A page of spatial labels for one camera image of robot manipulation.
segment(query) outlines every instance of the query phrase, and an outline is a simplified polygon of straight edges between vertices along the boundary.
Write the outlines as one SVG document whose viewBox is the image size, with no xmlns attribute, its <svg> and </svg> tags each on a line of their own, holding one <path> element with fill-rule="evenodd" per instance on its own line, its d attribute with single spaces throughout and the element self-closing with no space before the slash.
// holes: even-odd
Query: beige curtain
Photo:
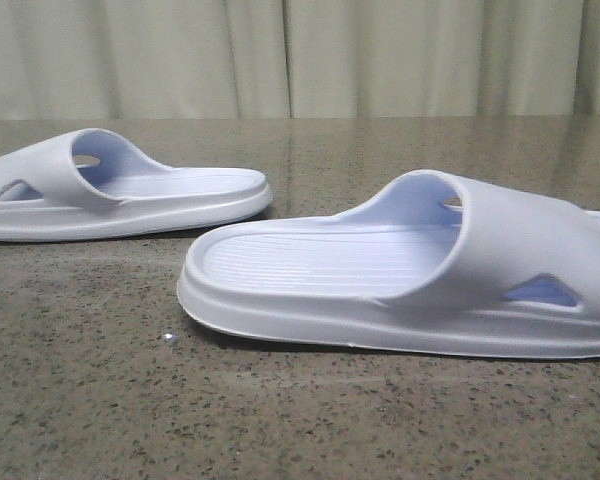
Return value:
<svg viewBox="0 0 600 480">
<path fill-rule="evenodd" d="M 600 113 L 600 0 L 0 0 L 0 119 Z"/>
</svg>

